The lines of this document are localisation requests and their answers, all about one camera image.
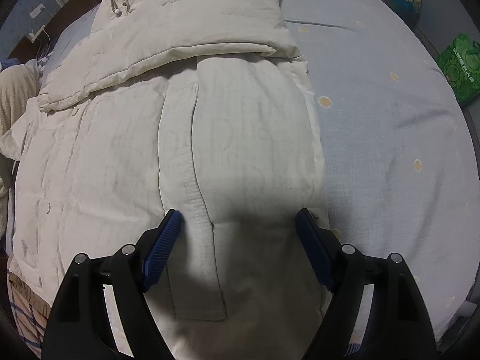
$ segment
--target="blue gripper pad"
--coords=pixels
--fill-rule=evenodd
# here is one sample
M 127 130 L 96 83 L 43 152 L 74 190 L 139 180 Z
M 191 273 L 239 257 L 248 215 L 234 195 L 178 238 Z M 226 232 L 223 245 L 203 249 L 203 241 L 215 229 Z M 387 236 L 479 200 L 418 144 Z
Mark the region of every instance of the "blue gripper pad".
M 318 228 L 318 226 L 311 222 L 313 218 L 309 220 L 308 216 L 311 217 L 308 211 L 298 211 L 295 216 L 297 234 L 310 261 L 310 265 L 317 276 L 318 282 L 323 284 L 328 291 L 332 292 L 335 284 L 332 276 L 332 260 L 317 233 L 317 231 L 328 230 Z
M 145 292 L 160 280 L 160 275 L 162 275 L 167 264 L 181 226 L 182 214 L 175 211 L 165 224 L 147 257 L 143 260 L 143 289 Z

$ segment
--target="green package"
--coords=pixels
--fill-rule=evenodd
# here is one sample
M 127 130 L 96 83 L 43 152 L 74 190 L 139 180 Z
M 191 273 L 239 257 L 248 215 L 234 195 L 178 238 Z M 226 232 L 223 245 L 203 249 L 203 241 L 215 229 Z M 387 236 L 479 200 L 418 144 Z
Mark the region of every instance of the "green package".
M 480 93 L 479 54 L 480 44 L 461 33 L 435 59 L 460 105 L 467 104 Z

